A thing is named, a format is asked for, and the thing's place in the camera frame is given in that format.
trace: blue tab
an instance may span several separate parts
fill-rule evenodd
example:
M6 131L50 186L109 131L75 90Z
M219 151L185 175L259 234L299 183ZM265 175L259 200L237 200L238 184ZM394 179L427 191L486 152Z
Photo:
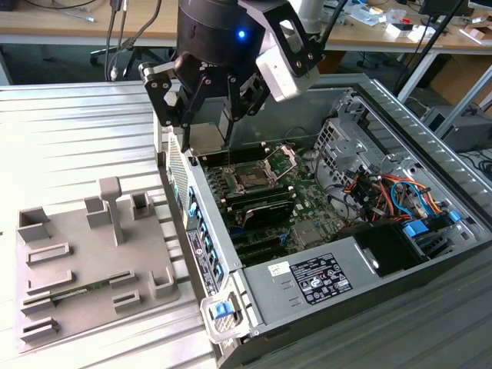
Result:
M423 221L411 221L410 223L407 223L404 230L410 237L413 238L417 237L420 234L428 232L429 228L427 228Z
M212 247L212 241L211 241L210 237L207 236L207 237L205 237L205 250L207 252L209 252L211 247Z
M227 317L234 313L234 307L230 301L220 302L210 308L212 317L214 319L220 319L221 317Z
M188 210L188 216L190 218L194 217L197 214L197 208L198 208L198 205L196 202L191 204L190 209Z
M220 280L222 277L222 267L219 264L217 264L217 266L215 267L215 270L217 271L217 279Z
M459 221L461 219L461 215L459 215L456 210L451 210L449 212L449 218L453 221Z

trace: desk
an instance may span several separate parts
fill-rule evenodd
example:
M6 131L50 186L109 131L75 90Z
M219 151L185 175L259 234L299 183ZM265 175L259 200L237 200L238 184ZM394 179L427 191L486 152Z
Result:
M19 1L15 12L0 12L0 44L104 45L110 8L107 0L96 2L94 7L91 14L96 22L90 23L63 13L35 8ZM420 23L420 19L423 18L423 15L417 14L406 5L397 4L395 0L390 0L381 7L403 8L413 23ZM125 37L134 35L149 20L154 9L155 0L130 0ZM178 0L164 0L158 19L140 37L136 45L175 46L177 13ZM348 19L348 23L349 25L334 27L327 50L359 52L414 52L415 50L415 42L407 38L392 38L385 33L383 25L369 27L352 18ZM471 41L459 32L458 27L450 26L449 29L450 33L437 40L434 49L412 75L399 95L400 100L407 98L439 54L492 55L491 47L483 47ZM0 57L0 85L2 84L1 59Z

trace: metal bracket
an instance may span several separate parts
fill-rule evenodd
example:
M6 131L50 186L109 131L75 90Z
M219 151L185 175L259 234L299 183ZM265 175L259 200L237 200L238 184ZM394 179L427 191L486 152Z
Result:
M287 0L269 0L259 2L255 0L239 0L238 4L256 22L270 32L280 48L282 58L290 71L296 77L302 77L321 61L322 47L308 35L299 20L298 15ZM293 50L289 45L281 23L288 21L297 39L301 42L299 50Z

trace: blue latch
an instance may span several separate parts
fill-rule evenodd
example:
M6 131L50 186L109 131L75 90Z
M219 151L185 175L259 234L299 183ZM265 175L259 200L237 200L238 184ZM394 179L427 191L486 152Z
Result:
M197 209L198 209L197 203L196 202L192 203L188 210L188 216L190 218L193 218L197 214Z
M217 254L215 253L215 250L212 250L212 252L210 253L210 256L211 256L211 259L212 259L212 264L214 263L214 261L217 260Z
M210 308L212 317L214 319L220 319L221 317L227 317L234 313L234 306L230 301L220 302Z
M410 237L413 238L428 232L429 228L427 228L423 221L411 221L410 223L407 223L404 230Z
M461 219L461 215L459 215L456 210L451 210L449 212L449 218L451 218L452 221L456 222Z
M207 252L210 251L210 249L212 248L212 240L210 239L210 237L205 237L205 250Z

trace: floor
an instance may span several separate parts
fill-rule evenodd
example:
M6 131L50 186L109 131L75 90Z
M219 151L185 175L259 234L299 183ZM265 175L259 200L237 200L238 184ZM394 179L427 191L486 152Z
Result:
M43 60L41 48L37 45L2 46L5 63L15 85L103 81L104 57L98 58L97 65L90 63L90 53L99 48L96 46L49 45L46 49L51 59L46 61ZM161 58L168 57L168 50L165 48L155 48L152 51ZM120 73L126 66L130 54L130 52L121 54ZM391 90L404 70L404 65L397 61L397 56L397 54L365 53L365 62L361 67L360 62L364 59L364 53L347 52L337 73L365 73L378 79ZM138 65L150 61L144 57L143 60L135 62L129 79L138 80ZM407 106L418 116L425 113L425 105L447 105L445 100L429 88L417 88L412 96L420 103L410 99L407 101Z

